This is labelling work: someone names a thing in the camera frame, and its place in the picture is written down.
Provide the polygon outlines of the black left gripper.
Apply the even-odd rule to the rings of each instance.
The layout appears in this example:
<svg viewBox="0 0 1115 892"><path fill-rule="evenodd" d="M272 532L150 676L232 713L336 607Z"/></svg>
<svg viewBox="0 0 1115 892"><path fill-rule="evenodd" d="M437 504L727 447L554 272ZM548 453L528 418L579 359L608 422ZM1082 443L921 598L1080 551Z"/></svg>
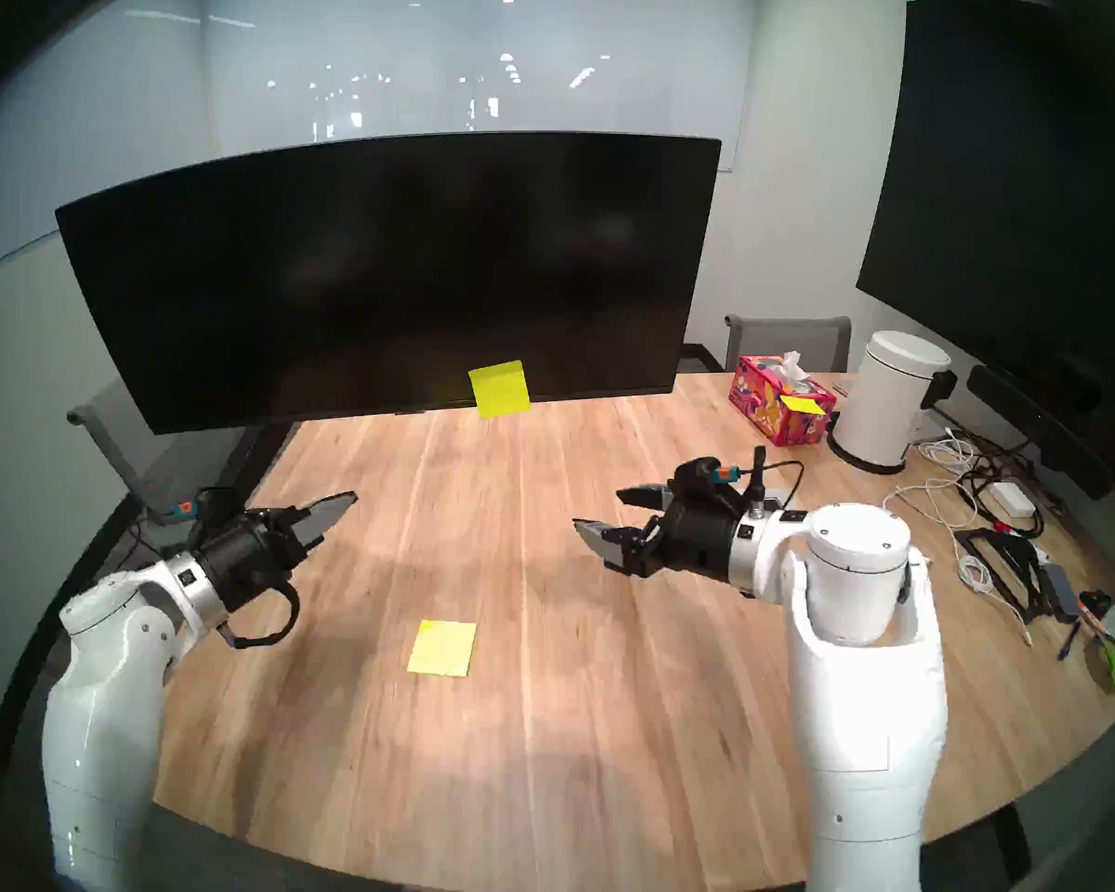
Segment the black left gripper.
<svg viewBox="0 0 1115 892"><path fill-rule="evenodd" d="M269 590L285 597L291 611L299 611L292 571L356 501L353 491L343 491L303 508L248 510L198 540L198 566L227 611L237 611Z"/></svg>

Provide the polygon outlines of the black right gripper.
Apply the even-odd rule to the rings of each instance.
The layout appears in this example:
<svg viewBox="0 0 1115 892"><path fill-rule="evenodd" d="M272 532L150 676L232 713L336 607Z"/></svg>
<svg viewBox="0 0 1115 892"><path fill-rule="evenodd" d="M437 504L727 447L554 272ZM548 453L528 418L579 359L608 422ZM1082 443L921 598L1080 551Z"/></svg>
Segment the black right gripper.
<svg viewBox="0 0 1115 892"><path fill-rule="evenodd" d="M630 507L661 512L643 529L611 527L597 520L573 520L573 527L603 564L618 573L652 576L662 570L689 571L716 582L730 579L730 554L745 516L741 494L733 486L709 486L708 493L675 496L665 483L617 489Z"/></svg>

